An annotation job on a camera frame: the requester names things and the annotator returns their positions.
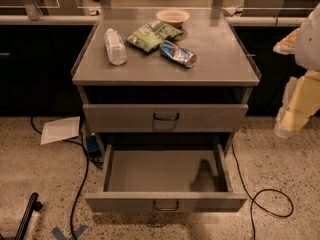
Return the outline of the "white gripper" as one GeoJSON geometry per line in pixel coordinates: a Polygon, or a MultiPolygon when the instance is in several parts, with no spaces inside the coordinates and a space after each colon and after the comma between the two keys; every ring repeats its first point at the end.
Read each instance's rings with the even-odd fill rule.
{"type": "Polygon", "coordinates": [[[280,138],[297,134],[320,109],[320,72],[291,77],[285,86],[274,133],[280,138]]]}

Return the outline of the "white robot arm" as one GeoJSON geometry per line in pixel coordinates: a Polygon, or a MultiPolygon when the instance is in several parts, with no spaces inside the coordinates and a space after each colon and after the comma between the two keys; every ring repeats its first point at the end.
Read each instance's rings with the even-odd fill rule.
{"type": "Polygon", "coordinates": [[[306,69],[302,77],[289,79],[277,114],[274,133],[288,138],[320,110],[320,4],[299,28],[277,42],[273,51],[292,54],[296,64],[306,69]]]}

